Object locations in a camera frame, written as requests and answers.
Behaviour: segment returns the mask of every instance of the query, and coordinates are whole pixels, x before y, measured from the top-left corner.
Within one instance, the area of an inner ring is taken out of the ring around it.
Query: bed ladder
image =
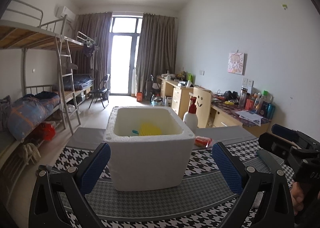
[[[65,117],[64,117],[64,114],[66,115],[66,118],[67,118],[67,121],[68,121],[68,125],[69,125],[69,128],[70,128],[70,131],[71,131],[71,134],[73,135],[73,129],[72,129],[72,125],[71,125],[71,122],[70,122],[70,117],[76,113],[77,114],[77,118],[78,118],[78,123],[79,125],[81,125],[81,121],[80,121],[80,115],[79,115],[79,109],[78,109],[78,105],[77,105],[77,102],[76,102],[76,94],[75,94],[75,87],[74,87],[74,84],[73,84],[73,73],[72,73],[72,69],[69,69],[69,73],[65,73],[65,74],[62,74],[62,65],[61,65],[61,58],[62,57],[66,57],[67,58],[67,61],[66,63],[68,62],[72,62],[71,61],[71,53],[70,53],[70,48],[69,48],[69,43],[68,43],[68,40],[65,40],[65,43],[66,43],[66,51],[67,51],[67,54],[66,55],[63,55],[61,53],[62,51],[62,41],[60,41],[60,48],[58,46],[58,42],[57,42],[57,39],[55,38],[55,43],[56,43],[56,53],[57,53],[57,59],[58,59],[58,73],[59,73],[59,90],[60,90],[60,100],[62,98],[62,101],[63,101],[63,108],[62,108],[62,105],[61,105],[61,109],[62,109],[62,112],[63,112],[63,117],[62,117],[62,121],[63,121],[63,126],[64,128],[66,128],[66,124],[65,124]],[[65,95],[65,92],[64,92],[64,85],[63,85],[63,78],[64,77],[70,77],[71,78],[71,86],[72,86],[72,96],[73,96],[73,104],[74,106],[76,107],[75,110],[71,113],[68,112],[68,107],[67,107],[67,101],[66,101],[66,95]]]

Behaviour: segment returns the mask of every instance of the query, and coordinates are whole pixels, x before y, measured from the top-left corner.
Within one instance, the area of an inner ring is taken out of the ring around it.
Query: glass door
[[[112,19],[108,71],[110,93],[113,95],[131,94],[132,73],[136,66],[141,24],[142,18],[137,17]]]

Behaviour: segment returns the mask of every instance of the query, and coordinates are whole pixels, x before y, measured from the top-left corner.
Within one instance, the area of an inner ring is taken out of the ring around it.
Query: red pump cap
[[[188,110],[189,113],[196,113],[196,111],[197,111],[196,100],[197,100],[197,97],[195,97],[195,96],[190,98],[190,101],[192,101],[192,103],[190,104],[190,107]]]

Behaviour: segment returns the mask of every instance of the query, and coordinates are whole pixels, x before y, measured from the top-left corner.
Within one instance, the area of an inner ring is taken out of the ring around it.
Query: red bag
[[[30,136],[36,139],[50,141],[55,136],[56,130],[49,123],[40,123],[31,133]]]
[[[212,142],[212,138],[196,136],[195,145],[201,148],[209,148],[211,142]]]

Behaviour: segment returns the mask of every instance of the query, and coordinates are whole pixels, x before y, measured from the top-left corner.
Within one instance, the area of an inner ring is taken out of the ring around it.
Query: yellow sponge
[[[153,125],[152,123],[146,122],[141,124],[139,135],[140,136],[162,135],[162,131],[159,127]]]

